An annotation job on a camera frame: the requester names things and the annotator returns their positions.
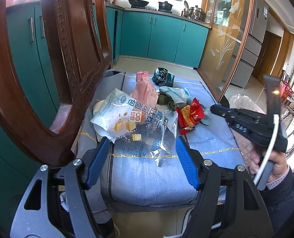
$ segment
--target black plastic wrapper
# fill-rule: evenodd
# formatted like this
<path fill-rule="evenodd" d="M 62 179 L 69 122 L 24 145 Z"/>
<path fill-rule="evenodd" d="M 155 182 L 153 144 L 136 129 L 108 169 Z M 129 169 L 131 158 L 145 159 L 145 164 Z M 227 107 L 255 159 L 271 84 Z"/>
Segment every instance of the black plastic wrapper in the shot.
<path fill-rule="evenodd" d="M 169 73 L 167 69 L 157 67 L 154 71 L 152 81 L 158 86 L 173 87 L 174 75 Z"/>

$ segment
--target person's arm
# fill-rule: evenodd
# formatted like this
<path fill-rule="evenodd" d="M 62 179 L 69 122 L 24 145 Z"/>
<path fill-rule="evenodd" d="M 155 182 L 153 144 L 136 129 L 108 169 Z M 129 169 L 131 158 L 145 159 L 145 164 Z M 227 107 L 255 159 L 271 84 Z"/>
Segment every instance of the person's arm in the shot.
<path fill-rule="evenodd" d="M 251 174 L 259 170 L 259 156 L 251 151 Z M 278 231 L 294 210 L 294 173 L 287 165 L 285 154 L 273 151 L 270 160 L 275 162 L 267 181 L 266 189 L 261 191 L 274 232 Z"/>

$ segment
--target black cooking pot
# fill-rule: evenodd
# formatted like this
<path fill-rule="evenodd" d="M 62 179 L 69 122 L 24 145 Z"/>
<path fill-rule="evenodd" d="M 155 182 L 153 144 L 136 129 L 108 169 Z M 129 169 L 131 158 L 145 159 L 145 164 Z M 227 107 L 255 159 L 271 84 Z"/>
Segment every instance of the black cooking pot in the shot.
<path fill-rule="evenodd" d="M 138 7 L 145 7 L 149 2 L 143 0 L 128 0 L 130 5 L 138 6 Z"/>
<path fill-rule="evenodd" d="M 159 3 L 159 9 L 166 10 L 166 11 L 171 11 L 172 4 L 168 3 L 167 1 L 158 2 L 158 3 Z"/>

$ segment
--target blue gripper pad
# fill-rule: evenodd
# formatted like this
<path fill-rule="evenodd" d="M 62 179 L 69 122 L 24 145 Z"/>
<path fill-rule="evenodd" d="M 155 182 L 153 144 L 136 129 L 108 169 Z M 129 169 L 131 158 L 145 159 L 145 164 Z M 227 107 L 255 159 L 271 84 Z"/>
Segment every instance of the blue gripper pad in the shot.
<path fill-rule="evenodd" d="M 95 185 L 100 177 L 100 172 L 103 169 L 103 165 L 105 164 L 109 151 L 110 141 L 108 139 L 102 139 L 97 149 L 97 153 L 88 168 L 88 177 L 85 182 L 88 188 Z"/>
<path fill-rule="evenodd" d="M 189 184 L 191 184 L 194 189 L 198 189 L 200 187 L 200 182 L 198 180 L 198 170 L 189 155 L 188 148 L 185 147 L 184 141 L 182 139 L 182 137 L 179 137 L 175 141 L 175 150 L 178 154 L 180 163 Z"/>

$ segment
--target kitchen countertop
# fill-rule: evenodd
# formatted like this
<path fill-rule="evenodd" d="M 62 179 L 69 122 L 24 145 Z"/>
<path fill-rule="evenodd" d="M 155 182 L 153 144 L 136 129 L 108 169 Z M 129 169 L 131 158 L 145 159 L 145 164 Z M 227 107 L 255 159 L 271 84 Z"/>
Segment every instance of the kitchen countertop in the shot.
<path fill-rule="evenodd" d="M 40 0 L 6 0 L 6 7 L 12 7 L 15 5 L 26 4 L 26 3 L 37 3 L 37 2 L 40 2 Z M 186 20 L 186 21 L 201 25 L 206 28 L 211 28 L 211 26 L 209 26 L 203 22 L 192 20 L 192 19 L 189 19 L 186 17 L 182 17 L 180 15 L 172 14 L 172 13 L 160 12 L 160 11 L 154 11 L 154 10 L 148 10 L 148 9 L 124 8 L 124 7 L 121 7 L 116 4 L 112 4 L 112 3 L 105 3 L 105 5 L 106 5 L 106 7 L 110 7 L 110 8 L 114 8 L 116 10 L 122 10 L 122 11 L 147 12 L 147 13 L 160 14 L 160 15 L 164 15 L 164 16 L 168 16 L 168 17 L 172 17 L 172 18 L 177 18 L 180 20 Z"/>
<path fill-rule="evenodd" d="M 206 28 L 211 28 L 211 26 L 209 26 L 209 25 L 207 25 L 207 24 L 205 24 L 203 22 L 200 22 L 200 21 L 197 21 L 197 20 L 192 20 L 192 19 L 189 19 L 189 18 L 186 18 L 186 17 L 182 17 L 180 15 L 173 14 L 173 13 L 160 12 L 160 11 L 154 11 L 154 10 L 148 10 L 148 9 L 137 9 L 137 8 L 124 8 L 124 9 L 125 9 L 125 11 L 148 12 L 148 13 L 165 15 L 165 16 L 169 16 L 169 17 L 172 17 L 172 18 L 177 18 L 177 19 L 180 19 L 180 20 L 186 20 L 186 21 L 192 22 L 194 24 L 201 25 L 201 26 L 206 27 Z"/>

